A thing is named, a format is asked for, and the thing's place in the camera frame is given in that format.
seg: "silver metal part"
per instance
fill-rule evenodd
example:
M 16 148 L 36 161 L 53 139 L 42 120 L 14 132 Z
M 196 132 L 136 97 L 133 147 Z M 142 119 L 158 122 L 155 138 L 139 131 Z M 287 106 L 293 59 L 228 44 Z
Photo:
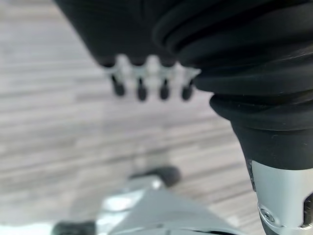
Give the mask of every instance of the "silver metal part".
M 141 66 L 132 65 L 132 71 L 133 71 L 133 78 L 135 80 L 138 80 L 140 78 L 145 79 L 145 78 L 149 77 L 149 73 L 148 73 L 146 64 L 143 64 Z
M 130 180 L 105 199 L 96 228 L 97 235 L 244 235 L 201 205 L 173 195 L 157 176 Z
M 279 235 L 313 234 L 312 225 L 303 227 L 313 169 L 283 170 L 252 161 L 252 173 L 263 222 Z
M 196 77 L 199 73 L 201 73 L 200 69 L 190 68 L 190 67 L 184 67 L 185 74 L 183 83 L 185 86 L 188 86 L 190 81 Z
M 112 75 L 115 76 L 115 79 L 117 82 L 121 83 L 123 81 L 123 74 L 121 71 L 121 65 L 120 63 L 116 62 L 116 64 L 113 67 L 104 67 L 104 73 L 108 76 L 111 77 Z
M 163 182 L 157 176 L 147 176 L 127 182 L 125 186 L 103 200 L 101 212 L 96 220 L 97 234 L 110 233 L 130 214 L 132 208 L 148 191 L 163 187 Z

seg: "wooden floor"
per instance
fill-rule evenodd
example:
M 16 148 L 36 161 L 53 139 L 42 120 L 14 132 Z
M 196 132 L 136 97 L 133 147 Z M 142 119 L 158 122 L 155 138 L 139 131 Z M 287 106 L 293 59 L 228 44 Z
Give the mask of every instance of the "wooden floor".
M 169 157 L 183 173 L 176 193 L 263 234 L 239 143 L 210 94 L 182 102 L 176 86 L 162 102 L 151 82 L 145 103 L 131 84 L 116 98 L 56 8 L 12 2 L 0 1 L 0 223 L 93 218 L 131 159 Z

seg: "metal screw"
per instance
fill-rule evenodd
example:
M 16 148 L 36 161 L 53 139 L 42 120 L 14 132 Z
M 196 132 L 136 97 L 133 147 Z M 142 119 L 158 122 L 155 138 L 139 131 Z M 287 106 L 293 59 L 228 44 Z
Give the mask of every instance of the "metal screw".
M 261 213 L 262 215 L 265 217 L 266 220 L 274 223 L 275 222 L 275 219 L 274 217 L 265 209 L 261 209 Z

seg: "black rubber foot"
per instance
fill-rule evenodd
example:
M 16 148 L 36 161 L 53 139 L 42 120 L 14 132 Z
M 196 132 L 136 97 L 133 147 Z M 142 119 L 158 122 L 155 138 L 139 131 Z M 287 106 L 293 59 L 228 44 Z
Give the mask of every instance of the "black rubber foot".
M 162 166 L 143 174 L 132 175 L 130 178 L 133 179 L 147 175 L 157 175 L 168 188 L 176 185 L 181 180 L 180 170 L 175 166 Z
M 160 88 L 160 99 L 167 100 L 170 96 L 170 89 L 168 86 L 161 86 Z
M 137 89 L 137 97 L 140 101 L 145 101 L 148 96 L 148 89 L 145 86 L 139 86 Z
M 181 98 L 185 101 L 190 100 L 193 93 L 193 89 L 191 86 L 183 87 L 181 90 Z
M 111 81 L 112 81 L 114 93 L 117 96 L 124 96 L 125 93 L 126 93 L 124 84 L 123 83 L 119 83 L 116 80 L 116 77 L 114 75 L 111 76 Z
M 140 101 L 145 101 L 148 96 L 148 89 L 143 83 L 143 79 L 138 79 L 137 97 Z
M 114 93 L 117 96 L 124 96 L 125 95 L 125 87 L 123 84 L 114 84 Z
M 59 222 L 53 230 L 52 235 L 95 235 L 95 222 L 88 221 L 83 223 Z

